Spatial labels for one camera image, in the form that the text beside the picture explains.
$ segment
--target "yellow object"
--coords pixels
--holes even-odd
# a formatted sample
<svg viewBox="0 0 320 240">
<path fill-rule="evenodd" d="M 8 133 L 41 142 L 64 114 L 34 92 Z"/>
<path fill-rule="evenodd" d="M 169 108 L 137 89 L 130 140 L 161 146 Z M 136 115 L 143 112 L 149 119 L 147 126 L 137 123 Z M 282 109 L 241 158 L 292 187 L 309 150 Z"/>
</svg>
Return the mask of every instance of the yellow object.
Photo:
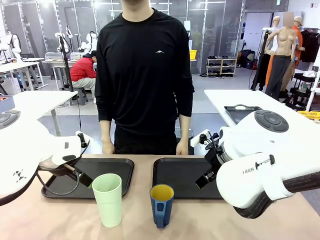
<svg viewBox="0 0 320 240">
<path fill-rule="evenodd" d="M 165 185 L 165 184 L 159 184 L 154 186 L 151 189 L 151 197 L 157 201 L 160 202 L 165 202 L 165 201 L 169 201 L 170 199 L 172 199 L 174 197 L 174 190 L 172 189 L 172 187 Z"/>
<path fill-rule="evenodd" d="M 308 119 L 319 119 L 320 120 L 320 111 L 298 111 Z"/>
<path fill-rule="evenodd" d="M 195 60 L 197 55 L 197 50 L 190 50 L 190 60 Z"/>
</svg>

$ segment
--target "black pants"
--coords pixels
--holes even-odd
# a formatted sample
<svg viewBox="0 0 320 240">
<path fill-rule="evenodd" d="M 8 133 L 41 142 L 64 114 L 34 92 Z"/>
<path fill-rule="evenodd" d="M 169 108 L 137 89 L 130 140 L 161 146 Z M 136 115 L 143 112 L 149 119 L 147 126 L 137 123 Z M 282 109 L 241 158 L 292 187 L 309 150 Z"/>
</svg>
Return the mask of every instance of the black pants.
<svg viewBox="0 0 320 240">
<path fill-rule="evenodd" d="M 177 139 L 175 129 L 161 135 L 139 135 L 115 128 L 115 154 L 134 155 L 176 155 Z"/>
<path fill-rule="evenodd" d="M 256 74 L 254 76 L 251 89 L 255 90 L 257 84 L 259 84 L 260 91 L 264 89 L 264 86 L 266 85 L 266 76 L 270 62 L 270 57 L 271 56 L 267 53 L 263 54 L 263 56 L 261 57 L 261 63 L 259 64 L 259 69 L 257 69 Z"/>
<path fill-rule="evenodd" d="M 290 56 L 275 55 L 273 57 L 272 70 L 265 94 L 273 97 L 275 100 L 279 101 L 282 79 L 290 64 L 290 60 Z"/>
</svg>

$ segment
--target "cup rim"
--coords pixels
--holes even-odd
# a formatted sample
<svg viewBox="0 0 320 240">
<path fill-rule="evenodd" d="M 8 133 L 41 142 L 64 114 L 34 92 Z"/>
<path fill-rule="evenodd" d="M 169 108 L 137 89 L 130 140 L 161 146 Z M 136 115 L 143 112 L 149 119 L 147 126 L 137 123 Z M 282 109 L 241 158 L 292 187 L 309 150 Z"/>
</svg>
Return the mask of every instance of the cup rim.
<svg viewBox="0 0 320 240">
<path fill-rule="evenodd" d="M 173 191 L 173 196 L 172 196 L 169 200 L 166 200 L 166 201 L 158 201 L 158 200 L 156 200 L 154 197 L 151 196 L 151 191 L 152 191 L 152 189 L 153 189 L 154 187 L 156 187 L 156 186 L 159 186 L 159 185 L 166 185 L 166 186 L 168 186 L 169 188 L 172 189 L 172 191 Z M 174 188 L 173 188 L 172 186 L 170 186 L 170 185 L 168 185 L 168 184 L 158 183 L 158 184 L 156 184 L 156 185 L 154 185 L 154 186 L 151 187 L 150 192 L 149 192 L 149 195 L 150 195 L 150 197 L 151 197 L 152 199 L 154 199 L 155 201 L 165 203 L 165 202 L 170 201 L 171 199 L 174 199 L 174 198 L 175 198 L 175 190 L 174 190 Z"/>
<path fill-rule="evenodd" d="M 116 188 L 114 188 L 114 189 L 112 189 L 112 190 L 110 190 L 110 191 L 98 191 L 98 190 L 96 190 L 96 189 L 94 188 L 94 183 L 95 183 L 95 181 L 96 181 L 98 178 L 100 178 L 100 177 L 102 177 L 102 176 L 105 176 L 105 175 L 114 175 L 114 176 L 117 176 L 117 177 L 120 179 L 120 184 L 119 184 Z M 92 182 L 92 189 L 93 189 L 95 192 L 100 193 L 100 194 L 112 193 L 112 192 L 116 191 L 116 190 L 117 190 L 119 187 L 121 187 L 121 186 L 122 186 L 122 179 L 121 179 L 121 177 L 120 177 L 118 174 L 115 174 L 115 173 L 105 173 L 105 174 L 102 174 L 102 175 L 100 175 L 100 176 L 97 176 L 97 177 L 93 180 L 93 182 Z"/>
</svg>

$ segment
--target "person in red jacket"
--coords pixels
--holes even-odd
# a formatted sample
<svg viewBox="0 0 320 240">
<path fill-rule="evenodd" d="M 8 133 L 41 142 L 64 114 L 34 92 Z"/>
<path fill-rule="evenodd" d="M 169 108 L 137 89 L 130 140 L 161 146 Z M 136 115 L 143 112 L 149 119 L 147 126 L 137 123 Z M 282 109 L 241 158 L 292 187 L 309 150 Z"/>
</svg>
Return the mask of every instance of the person in red jacket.
<svg viewBox="0 0 320 240">
<path fill-rule="evenodd" d="M 95 87 L 97 72 L 94 63 L 97 62 L 97 51 L 83 55 L 71 68 L 70 75 L 74 88 L 90 88 L 93 102 L 96 103 Z"/>
</svg>

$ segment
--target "man in black shirt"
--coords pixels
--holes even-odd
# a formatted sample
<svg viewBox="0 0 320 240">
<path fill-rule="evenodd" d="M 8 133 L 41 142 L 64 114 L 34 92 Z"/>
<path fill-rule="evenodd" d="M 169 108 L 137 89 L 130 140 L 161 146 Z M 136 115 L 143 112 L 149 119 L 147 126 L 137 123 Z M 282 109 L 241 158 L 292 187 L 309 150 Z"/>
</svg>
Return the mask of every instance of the man in black shirt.
<svg viewBox="0 0 320 240">
<path fill-rule="evenodd" d="M 121 3 L 123 13 L 104 26 L 97 44 L 103 153 L 187 155 L 194 92 L 187 31 L 179 20 L 150 8 L 149 0 Z"/>
</svg>

